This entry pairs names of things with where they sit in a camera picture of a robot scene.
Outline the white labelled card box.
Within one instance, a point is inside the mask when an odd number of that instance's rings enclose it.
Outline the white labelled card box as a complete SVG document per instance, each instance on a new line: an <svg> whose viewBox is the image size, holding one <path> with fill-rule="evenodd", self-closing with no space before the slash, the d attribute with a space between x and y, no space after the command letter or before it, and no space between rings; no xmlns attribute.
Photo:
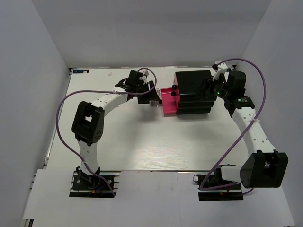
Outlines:
<svg viewBox="0 0 303 227"><path fill-rule="evenodd" d="M149 100L149 105L151 107L159 107L162 106L162 99L160 98L160 89L153 89L150 92L150 100Z"/></svg>

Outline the black drawer organizer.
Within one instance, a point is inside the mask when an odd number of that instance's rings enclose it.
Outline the black drawer organizer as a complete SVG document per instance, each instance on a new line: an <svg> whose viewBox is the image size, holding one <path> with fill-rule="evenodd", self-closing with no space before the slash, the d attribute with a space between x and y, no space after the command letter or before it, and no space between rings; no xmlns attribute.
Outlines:
<svg viewBox="0 0 303 227"><path fill-rule="evenodd" d="M182 114L207 114L216 101L203 101L195 93L195 88L202 81L203 76L211 75L209 70L177 71L174 77L174 85L178 88L178 96L175 97L177 115Z"/></svg>

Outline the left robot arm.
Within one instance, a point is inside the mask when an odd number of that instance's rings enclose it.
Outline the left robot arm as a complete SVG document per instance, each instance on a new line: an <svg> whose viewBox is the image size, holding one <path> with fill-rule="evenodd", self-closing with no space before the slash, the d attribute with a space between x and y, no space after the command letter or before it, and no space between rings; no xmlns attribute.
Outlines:
<svg viewBox="0 0 303 227"><path fill-rule="evenodd" d="M131 70L129 76L119 81L110 93L92 102L79 103L71 130L84 159L77 168L77 173L84 176L84 183L89 188L94 189L100 183L97 143L103 134L105 116L134 97L139 104L162 104L155 89L155 81L144 81L149 72L147 68Z"/></svg>

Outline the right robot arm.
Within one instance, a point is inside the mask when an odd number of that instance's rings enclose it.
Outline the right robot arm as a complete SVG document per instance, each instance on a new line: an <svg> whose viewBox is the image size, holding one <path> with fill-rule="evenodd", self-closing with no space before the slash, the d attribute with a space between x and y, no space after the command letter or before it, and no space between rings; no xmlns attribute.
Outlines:
<svg viewBox="0 0 303 227"><path fill-rule="evenodd" d="M260 112L255 110L251 98L245 95L245 83L246 74L241 71L231 71L227 77L221 73L205 81L205 94L215 95L224 101L224 107L241 132L227 153L240 140L244 140L249 157L242 166L222 165L222 160L219 159L205 177L198 179L202 191L237 184L247 189L278 188L282 184L288 156L278 152L265 135L258 120Z"/></svg>

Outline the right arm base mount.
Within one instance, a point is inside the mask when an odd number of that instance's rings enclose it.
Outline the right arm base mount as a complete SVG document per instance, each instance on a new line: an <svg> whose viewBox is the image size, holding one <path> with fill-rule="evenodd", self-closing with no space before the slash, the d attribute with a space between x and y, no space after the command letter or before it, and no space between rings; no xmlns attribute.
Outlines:
<svg viewBox="0 0 303 227"><path fill-rule="evenodd" d="M198 185L199 201L241 201L243 200L240 183L224 180L222 167L218 166L206 180L203 189L200 189L202 181L207 174L198 173L193 176L193 183Z"/></svg>

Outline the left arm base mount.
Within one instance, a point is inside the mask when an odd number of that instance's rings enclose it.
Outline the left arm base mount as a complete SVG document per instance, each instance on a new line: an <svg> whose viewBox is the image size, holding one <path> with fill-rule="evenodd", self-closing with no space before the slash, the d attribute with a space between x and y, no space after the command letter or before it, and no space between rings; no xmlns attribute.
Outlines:
<svg viewBox="0 0 303 227"><path fill-rule="evenodd" d="M119 187L120 172L104 172L94 175L82 173L79 167L73 172L69 197L71 198L114 198Z"/></svg>

